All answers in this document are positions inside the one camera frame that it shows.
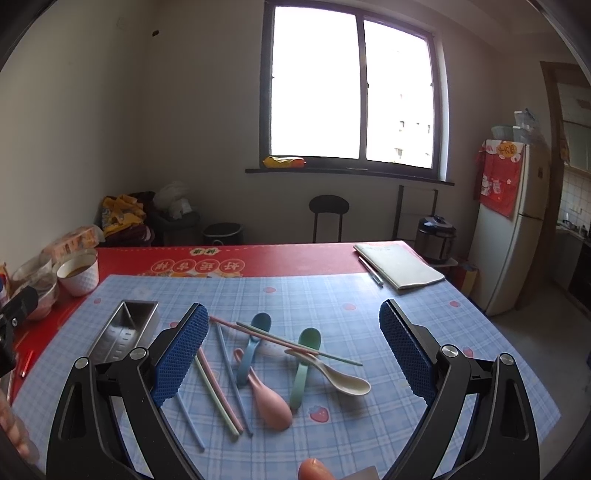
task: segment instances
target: window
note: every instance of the window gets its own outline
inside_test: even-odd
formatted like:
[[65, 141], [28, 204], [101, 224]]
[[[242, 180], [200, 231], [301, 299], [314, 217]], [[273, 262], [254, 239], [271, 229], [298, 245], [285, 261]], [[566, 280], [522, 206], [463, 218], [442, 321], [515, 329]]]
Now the window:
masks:
[[267, 0], [261, 161], [437, 179], [440, 93], [432, 35], [355, 8]]

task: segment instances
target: window frame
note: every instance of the window frame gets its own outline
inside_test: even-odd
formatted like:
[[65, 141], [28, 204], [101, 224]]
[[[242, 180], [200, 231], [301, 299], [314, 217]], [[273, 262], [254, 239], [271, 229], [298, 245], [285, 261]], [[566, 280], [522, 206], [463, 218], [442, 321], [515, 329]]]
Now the window frame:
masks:
[[[302, 7], [318, 8], [334, 12], [354, 15], [357, 23], [357, 36], [359, 44], [359, 74], [361, 85], [361, 118], [359, 137], [359, 158], [337, 157], [313, 157], [305, 156], [306, 168], [342, 170], [354, 173], [357, 170], [365, 174], [380, 174], [386, 176], [415, 177], [419, 179], [439, 180], [439, 167], [441, 161], [441, 135], [443, 117], [443, 105], [441, 102], [441, 78], [437, 52], [433, 34], [409, 23], [377, 14], [361, 8], [346, 5], [333, 4], [316, 0], [265, 0], [262, 25], [262, 49], [261, 49], [261, 105], [259, 111], [259, 168], [267, 170], [263, 160], [271, 153], [271, 86], [273, 63], [273, 33], [275, 21], [275, 7]], [[433, 82], [433, 155], [431, 168], [415, 167], [400, 163], [389, 163], [367, 160], [367, 128], [368, 128], [368, 82], [367, 64], [365, 57], [365, 30], [363, 21], [368, 20], [388, 27], [401, 30], [416, 37], [422, 38], [428, 47], [431, 61], [431, 74]]]

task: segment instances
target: window sill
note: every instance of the window sill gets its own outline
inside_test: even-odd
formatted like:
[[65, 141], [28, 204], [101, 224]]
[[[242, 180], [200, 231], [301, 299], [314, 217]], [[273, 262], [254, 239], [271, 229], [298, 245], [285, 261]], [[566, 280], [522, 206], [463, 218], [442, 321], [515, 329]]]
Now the window sill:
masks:
[[452, 181], [428, 179], [424, 177], [416, 177], [412, 175], [400, 175], [397, 173], [385, 173], [381, 171], [371, 170], [355, 170], [353, 168], [247, 168], [246, 173], [338, 173], [344, 175], [362, 175], [366, 177], [387, 177], [390, 179], [400, 179], [409, 181], [422, 181], [425, 183], [435, 183], [438, 185], [454, 186]]

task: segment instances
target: cooker lid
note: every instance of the cooker lid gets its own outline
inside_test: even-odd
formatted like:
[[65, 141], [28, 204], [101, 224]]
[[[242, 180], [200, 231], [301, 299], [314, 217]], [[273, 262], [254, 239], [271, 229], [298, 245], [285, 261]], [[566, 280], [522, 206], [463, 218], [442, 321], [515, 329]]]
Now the cooker lid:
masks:
[[432, 217], [421, 218], [418, 223], [418, 227], [425, 233], [446, 233], [454, 235], [456, 233], [456, 228], [449, 222], [445, 220], [440, 215], [434, 215]]

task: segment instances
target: rice cooker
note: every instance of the rice cooker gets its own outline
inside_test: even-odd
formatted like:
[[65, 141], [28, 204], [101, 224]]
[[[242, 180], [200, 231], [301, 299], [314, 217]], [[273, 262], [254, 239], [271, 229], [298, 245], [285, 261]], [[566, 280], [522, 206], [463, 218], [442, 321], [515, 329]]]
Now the rice cooker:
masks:
[[439, 215], [421, 218], [414, 250], [431, 264], [442, 264], [452, 255], [456, 228]]

